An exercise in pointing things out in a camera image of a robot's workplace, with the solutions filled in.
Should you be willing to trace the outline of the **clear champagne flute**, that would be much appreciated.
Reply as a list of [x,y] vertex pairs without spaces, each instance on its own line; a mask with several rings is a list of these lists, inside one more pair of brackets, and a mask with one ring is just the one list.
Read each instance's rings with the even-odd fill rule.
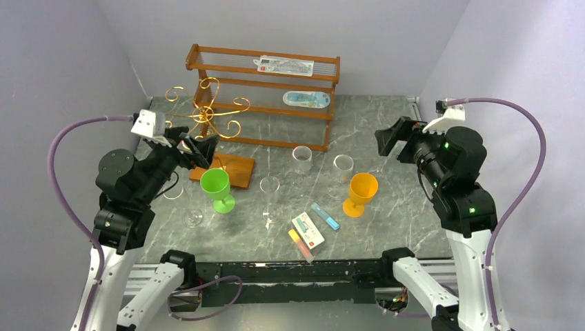
[[260,181],[260,189],[266,200],[266,207],[262,211],[262,216],[267,224],[278,222],[282,218],[283,210],[278,202],[280,182],[276,177],[264,177]]

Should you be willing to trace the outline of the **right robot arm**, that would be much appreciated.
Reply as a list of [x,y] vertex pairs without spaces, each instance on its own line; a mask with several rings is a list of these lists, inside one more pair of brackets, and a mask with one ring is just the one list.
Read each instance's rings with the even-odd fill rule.
[[401,117],[390,128],[377,130],[375,138],[383,157],[403,142],[397,160],[414,165],[419,182],[431,186],[430,202],[453,254],[458,293],[440,285],[408,248],[382,254],[381,281],[405,287],[434,330],[509,330],[487,277],[497,212],[492,196],[477,182],[487,155],[480,134],[463,126],[432,133],[425,122]]

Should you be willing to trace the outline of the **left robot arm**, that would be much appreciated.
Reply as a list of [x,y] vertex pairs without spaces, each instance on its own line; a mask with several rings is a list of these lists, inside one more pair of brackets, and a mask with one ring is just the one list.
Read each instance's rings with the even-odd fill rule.
[[144,159],[118,149],[99,162],[96,185],[101,194],[89,233],[90,269],[72,330],[138,330],[164,294],[176,288],[187,290],[196,283],[194,255],[172,251],[161,263],[168,278],[152,281],[135,298],[136,306],[119,307],[155,218],[152,202],[177,168],[210,168],[219,143],[217,135],[193,138],[185,127],[167,128],[163,134],[143,140],[150,147]]

